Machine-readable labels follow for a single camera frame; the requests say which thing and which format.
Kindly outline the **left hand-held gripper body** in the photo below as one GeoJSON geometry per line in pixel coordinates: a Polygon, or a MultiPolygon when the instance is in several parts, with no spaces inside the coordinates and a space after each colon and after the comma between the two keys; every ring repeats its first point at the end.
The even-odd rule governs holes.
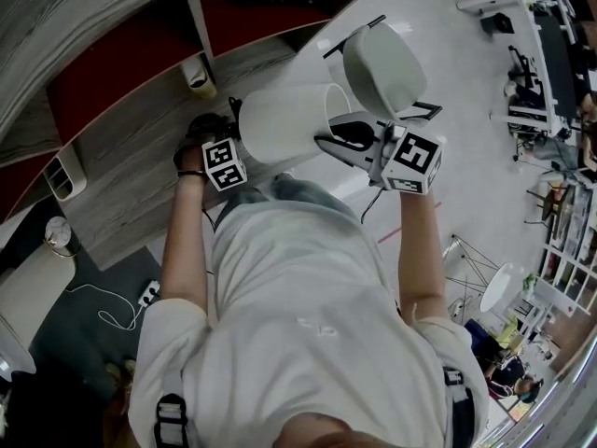
{"type": "Polygon", "coordinates": [[[239,116],[242,101],[228,99],[233,119],[221,116],[203,143],[204,169],[217,191],[225,191],[247,181],[247,173],[236,144],[241,142],[239,116]]]}

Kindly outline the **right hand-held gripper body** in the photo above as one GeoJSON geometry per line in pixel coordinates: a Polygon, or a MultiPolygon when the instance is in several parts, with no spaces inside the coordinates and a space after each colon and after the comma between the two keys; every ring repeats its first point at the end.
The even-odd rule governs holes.
{"type": "Polygon", "coordinates": [[[363,170],[369,184],[386,190],[426,194],[442,163],[442,142],[406,120],[381,119],[354,112],[329,121],[331,135],[369,136],[373,163],[349,165],[363,170]]]}

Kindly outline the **person's left forearm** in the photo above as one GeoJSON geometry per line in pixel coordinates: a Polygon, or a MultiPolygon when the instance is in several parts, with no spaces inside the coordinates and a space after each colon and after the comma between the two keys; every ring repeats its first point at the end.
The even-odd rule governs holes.
{"type": "Polygon", "coordinates": [[[174,193],[161,264],[163,299],[192,302],[208,313],[208,281],[202,232],[205,179],[181,175],[174,193]]]}

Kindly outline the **person's right forearm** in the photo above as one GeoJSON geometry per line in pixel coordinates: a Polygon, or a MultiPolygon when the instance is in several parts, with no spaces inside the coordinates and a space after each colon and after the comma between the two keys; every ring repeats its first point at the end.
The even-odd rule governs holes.
{"type": "Polygon", "coordinates": [[[428,317],[446,318],[445,273],[433,194],[402,192],[400,209],[397,278],[402,317],[410,326],[428,317]]]}

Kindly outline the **wooden desk with shelves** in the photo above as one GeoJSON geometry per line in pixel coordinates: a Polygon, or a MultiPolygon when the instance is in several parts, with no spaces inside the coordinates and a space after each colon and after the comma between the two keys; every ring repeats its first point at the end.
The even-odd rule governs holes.
{"type": "Polygon", "coordinates": [[[108,268],[161,235],[172,155],[199,115],[274,85],[326,81],[314,50],[363,0],[0,0],[0,232],[48,197],[73,146],[87,187],[61,209],[108,268]],[[217,94],[193,93],[200,55],[217,94]]]}

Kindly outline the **white desk organizer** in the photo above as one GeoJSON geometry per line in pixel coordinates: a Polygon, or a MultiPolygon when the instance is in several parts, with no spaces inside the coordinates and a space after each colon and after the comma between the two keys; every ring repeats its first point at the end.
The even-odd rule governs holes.
{"type": "Polygon", "coordinates": [[[44,169],[43,176],[59,202],[75,198],[87,187],[87,177],[73,146],[62,149],[44,169]]]}

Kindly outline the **person's left hand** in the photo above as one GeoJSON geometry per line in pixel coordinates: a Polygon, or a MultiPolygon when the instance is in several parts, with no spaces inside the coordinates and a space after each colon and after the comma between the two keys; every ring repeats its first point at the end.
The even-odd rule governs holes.
{"type": "Polygon", "coordinates": [[[177,173],[194,174],[206,178],[202,146],[222,139],[228,125],[228,117],[215,113],[202,114],[193,119],[173,156],[177,173]]]}

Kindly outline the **cream tall container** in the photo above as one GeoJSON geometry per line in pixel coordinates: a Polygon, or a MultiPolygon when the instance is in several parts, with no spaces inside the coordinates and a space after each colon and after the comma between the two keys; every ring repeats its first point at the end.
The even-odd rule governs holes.
{"type": "Polygon", "coordinates": [[[182,61],[180,67],[189,89],[199,98],[211,99],[216,96],[217,89],[200,55],[182,61]]]}

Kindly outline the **grey padded chair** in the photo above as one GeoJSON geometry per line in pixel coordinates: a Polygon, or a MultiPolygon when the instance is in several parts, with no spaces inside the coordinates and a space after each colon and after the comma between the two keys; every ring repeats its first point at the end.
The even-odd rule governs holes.
{"type": "Polygon", "coordinates": [[[323,57],[336,52],[342,55],[349,86],[368,112],[397,119],[400,112],[415,107],[423,113],[405,119],[429,121],[442,107],[421,100],[427,88],[423,68],[400,34],[384,20],[381,15],[357,28],[323,57]]]}

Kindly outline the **black office chair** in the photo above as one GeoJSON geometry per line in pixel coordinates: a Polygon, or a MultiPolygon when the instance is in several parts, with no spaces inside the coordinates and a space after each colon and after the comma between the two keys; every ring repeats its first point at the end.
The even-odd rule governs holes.
{"type": "Polygon", "coordinates": [[[525,89],[531,90],[537,87],[542,92],[542,82],[532,67],[530,60],[513,45],[509,45],[507,49],[514,61],[514,66],[507,72],[509,79],[512,81],[522,79],[525,89]]]}

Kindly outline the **white power strip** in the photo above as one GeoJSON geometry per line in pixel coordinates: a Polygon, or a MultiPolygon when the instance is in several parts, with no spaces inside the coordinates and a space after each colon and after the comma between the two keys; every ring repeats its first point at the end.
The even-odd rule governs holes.
{"type": "Polygon", "coordinates": [[[141,307],[149,306],[155,300],[160,292],[160,283],[157,280],[151,280],[138,299],[141,307]]]}

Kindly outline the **round white table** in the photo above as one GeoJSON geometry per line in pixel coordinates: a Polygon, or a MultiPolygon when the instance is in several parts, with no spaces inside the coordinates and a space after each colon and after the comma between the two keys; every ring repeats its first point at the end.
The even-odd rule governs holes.
{"type": "Polygon", "coordinates": [[[488,283],[480,300],[479,309],[489,312],[505,296],[515,296],[522,287],[527,273],[517,263],[506,262],[499,267],[488,283]]]}

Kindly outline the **black box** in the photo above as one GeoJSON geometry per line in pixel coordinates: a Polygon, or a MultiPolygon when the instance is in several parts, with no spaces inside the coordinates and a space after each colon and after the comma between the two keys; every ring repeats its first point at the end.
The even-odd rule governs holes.
{"type": "Polygon", "coordinates": [[[511,19],[501,12],[482,18],[479,23],[487,35],[513,35],[515,33],[511,19]]]}

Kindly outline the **person's white shirt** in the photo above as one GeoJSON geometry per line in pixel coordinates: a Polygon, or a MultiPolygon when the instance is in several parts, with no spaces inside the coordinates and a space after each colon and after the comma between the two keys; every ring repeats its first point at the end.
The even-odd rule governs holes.
{"type": "Polygon", "coordinates": [[[157,404],[174,383],[203,448],[271,448],[301,413],[403,448],[448,448],[448,368],[473,399],[474,434],[484,430],[489,395],[468,331],[442,317],[408,325],[354,217],[240,205],[216,231],[213,270],[215,323],[184,300],[146,312],[129,411],[142,448],[157,446],[157,404]]]}

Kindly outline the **long white workbench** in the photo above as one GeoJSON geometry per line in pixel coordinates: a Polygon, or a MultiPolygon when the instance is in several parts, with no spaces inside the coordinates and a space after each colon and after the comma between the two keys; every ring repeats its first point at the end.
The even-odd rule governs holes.
{"type": "Polygon", "coordinates": [[[457,4],[459,10],[480,16],[500,7],[514,7],[521,13],[513,24],[515,42],[531,64],[532,78],[540,83],[544,107],[512,105],[489,119],[531,127],[549,136],[570,129],[578,116],[569,55],[569,48],[578,42],[574,8],[567,0],[466,0],[457,4]]]}

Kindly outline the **white shelf unit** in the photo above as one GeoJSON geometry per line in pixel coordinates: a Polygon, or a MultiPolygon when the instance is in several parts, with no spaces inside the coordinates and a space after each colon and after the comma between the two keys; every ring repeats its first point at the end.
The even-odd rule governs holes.
{"type": "Polygon", "coordinates": [[[597,188],[546,182],[528,189],[537,208],[529,226],[547,230],[535,293],[569,317],[597,310],[597,188]]]}

